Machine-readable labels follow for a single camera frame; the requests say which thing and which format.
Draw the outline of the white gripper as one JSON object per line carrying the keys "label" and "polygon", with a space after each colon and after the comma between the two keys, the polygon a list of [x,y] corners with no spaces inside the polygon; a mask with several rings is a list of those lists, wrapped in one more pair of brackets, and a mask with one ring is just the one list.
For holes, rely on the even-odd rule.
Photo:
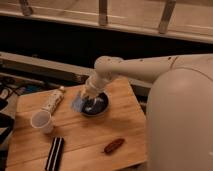
{"label": "white gripper", "polygon": [[83,86],[81,97],[88,97],[90,99],[95,98],[103,92],[107,84],[108,81],[104,78],[101,78],[98,74],[91,75]]}

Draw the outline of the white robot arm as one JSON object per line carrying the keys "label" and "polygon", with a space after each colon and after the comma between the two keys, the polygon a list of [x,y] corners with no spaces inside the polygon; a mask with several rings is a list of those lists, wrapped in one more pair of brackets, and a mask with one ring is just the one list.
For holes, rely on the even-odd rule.
{"label": "white robot arm", "polygon": [[213,54],[102,56],[82,95],[97,96],[118,75],[151,85],[147,171],[213,171]]}

